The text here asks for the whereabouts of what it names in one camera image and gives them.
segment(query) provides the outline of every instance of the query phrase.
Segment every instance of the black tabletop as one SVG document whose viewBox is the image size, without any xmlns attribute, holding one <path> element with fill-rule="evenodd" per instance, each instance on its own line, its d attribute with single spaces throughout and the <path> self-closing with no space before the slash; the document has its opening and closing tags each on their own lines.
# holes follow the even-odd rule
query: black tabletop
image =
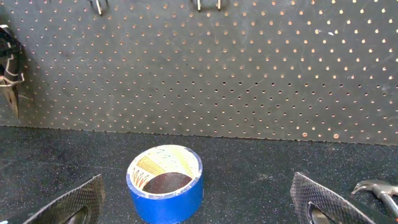
<svg viewBox="0 0 398 224">
<path fill-rule="evenodd" d="M 127 167 L 140 152 L 163 144 L 187 146 L 203 162 L 205 198 L 185 223 L 297 223 L 289 194 L 297 171 L 344 197 L 364 179 L 398 184 L 397 146 L 7 127 L 0 133 L 0 220 L 102 174 L 106 201 L 99 223 L 142 223 Z M 355 200 L 386 212 L 371 193 Z"/>
</svg>

